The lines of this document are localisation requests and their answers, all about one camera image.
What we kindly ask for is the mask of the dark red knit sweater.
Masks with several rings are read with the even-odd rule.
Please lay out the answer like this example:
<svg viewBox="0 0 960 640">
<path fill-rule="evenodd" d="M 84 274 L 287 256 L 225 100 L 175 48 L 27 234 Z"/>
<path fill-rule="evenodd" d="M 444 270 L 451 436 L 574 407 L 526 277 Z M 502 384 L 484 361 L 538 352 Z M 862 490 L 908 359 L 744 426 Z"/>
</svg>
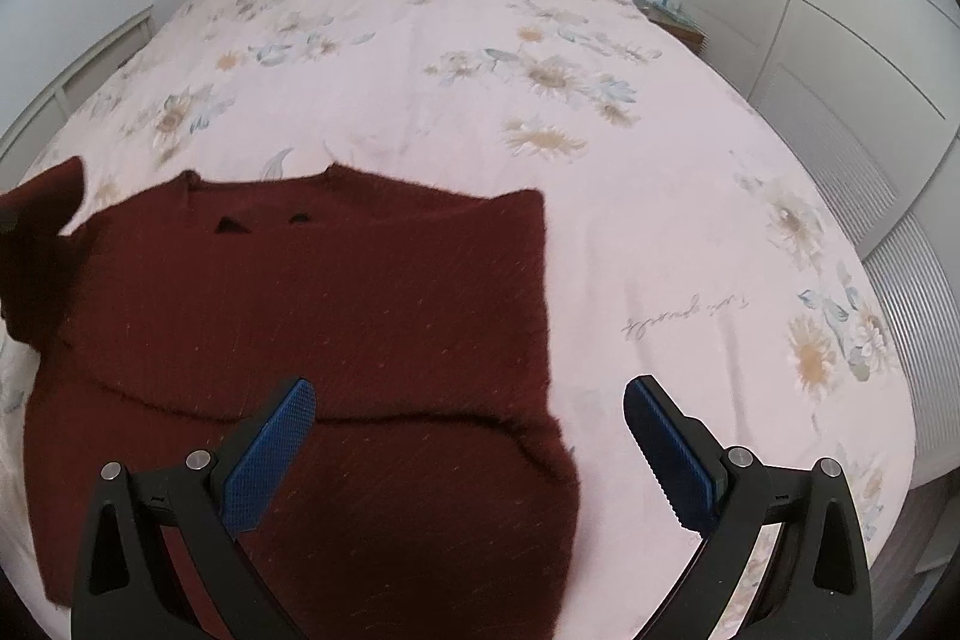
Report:
<svg viewBox="0 0 960 640">
<path fill-rule="evenodd" d="M 70 603 L 106 461 L 181 463 L 306 378 L 316 419 L 244 548 L 313 638 L 547 638 L 579 484 L 548 409 L 545 208 L 332 166 L 182 172 L 87 220 L 68 159 L 2 200 L 2 315 L 39 356 L 26 505 Z"/>
</svg>

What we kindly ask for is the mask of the pink floral bed cover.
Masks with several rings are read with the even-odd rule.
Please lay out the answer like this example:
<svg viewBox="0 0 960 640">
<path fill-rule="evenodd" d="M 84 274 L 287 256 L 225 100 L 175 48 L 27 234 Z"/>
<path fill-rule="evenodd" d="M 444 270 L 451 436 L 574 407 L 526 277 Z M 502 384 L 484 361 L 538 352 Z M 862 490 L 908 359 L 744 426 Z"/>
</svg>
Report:
<svg viewBox="0 0 960 640">
<path fill-rule="evenodd" d="M 80 220 L 182 172 L 539 191 L 548 409 L 579 484 L 547 638 L 630 637 L 697 548 L 623 422 L 635 375 L 766 463 L 836 459 L 867 552 L 892 534 L 914 424 L 866 269 L 770 125 L 630 0 L 190 0 L 20 187 L 68 159 Z M 3 320 L 3 560 L 63 632 L 26 505 L 37 370 Z"/>
</svg>

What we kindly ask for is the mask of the white radiator cover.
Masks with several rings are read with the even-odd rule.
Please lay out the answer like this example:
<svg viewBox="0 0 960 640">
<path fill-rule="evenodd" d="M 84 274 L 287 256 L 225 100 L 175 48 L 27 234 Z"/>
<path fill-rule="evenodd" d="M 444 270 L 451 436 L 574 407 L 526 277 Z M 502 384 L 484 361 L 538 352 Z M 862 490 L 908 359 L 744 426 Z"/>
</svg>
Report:
<svg viewBox="0 0 960 640">
<path fill-rule="evenodd" d="M 148 44 L 155 34 L 153 8 L 143 8 L 94 42 L 39 92 L 2 133 L 2 188 L 25 177 L 47 143 L 71 114 Z"/>
</svg>

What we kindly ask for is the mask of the wooden right nightstand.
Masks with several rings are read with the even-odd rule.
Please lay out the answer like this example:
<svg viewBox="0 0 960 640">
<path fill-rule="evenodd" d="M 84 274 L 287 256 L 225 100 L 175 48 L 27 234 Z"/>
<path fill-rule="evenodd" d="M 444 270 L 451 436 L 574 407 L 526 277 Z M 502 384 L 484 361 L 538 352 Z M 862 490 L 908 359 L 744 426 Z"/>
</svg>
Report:
<svg viewBox="0 0 960 640">
<path fill-rule="evenodd" d="M 686 19 L 678 11 L 663 7 L 661 3 L 648 2 L 647 0 L 633 0 L 633 3 L 646 16 L 649 23 L 658 26 L 665 32 L 669 32 L 672 37 L 682 42 L 695 55 L 701 55 L 704 46 L 704 34 L 690 19 Z"/>
</svg>

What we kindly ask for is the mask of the white wardrobe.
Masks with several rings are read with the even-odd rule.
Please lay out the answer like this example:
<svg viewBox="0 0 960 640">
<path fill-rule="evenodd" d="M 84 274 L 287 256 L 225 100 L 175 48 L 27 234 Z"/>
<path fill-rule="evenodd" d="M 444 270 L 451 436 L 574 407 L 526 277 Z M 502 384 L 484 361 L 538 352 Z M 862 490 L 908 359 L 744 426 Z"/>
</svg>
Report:
<svg viewBox="0 0 960 640">
<path fill-rule="evenodd" d="M 882 244 L 958 135 L 955 0 L 672 0 L 703 57 L 809 170 L 857 248 Z"/>
</svg>

